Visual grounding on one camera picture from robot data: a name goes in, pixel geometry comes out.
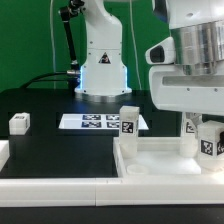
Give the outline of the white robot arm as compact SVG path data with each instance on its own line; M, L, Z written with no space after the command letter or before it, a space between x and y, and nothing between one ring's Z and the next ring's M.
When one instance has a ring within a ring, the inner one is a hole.
M131 91L122 63L122 25L104 7L84 0L87 58L79 95L98 100ZM224 116L224 0L151 0L169 36L148 49L150 92L160 110Z

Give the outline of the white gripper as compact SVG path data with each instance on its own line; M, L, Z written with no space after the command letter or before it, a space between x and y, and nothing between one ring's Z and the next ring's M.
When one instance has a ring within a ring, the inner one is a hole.
M186 117L194 128L202 123L201 114L224 116L224 61L214 75L185 75L182 66L174 64L172 37L148 49L145 57L151 65L151 98L158 109L193 112Z

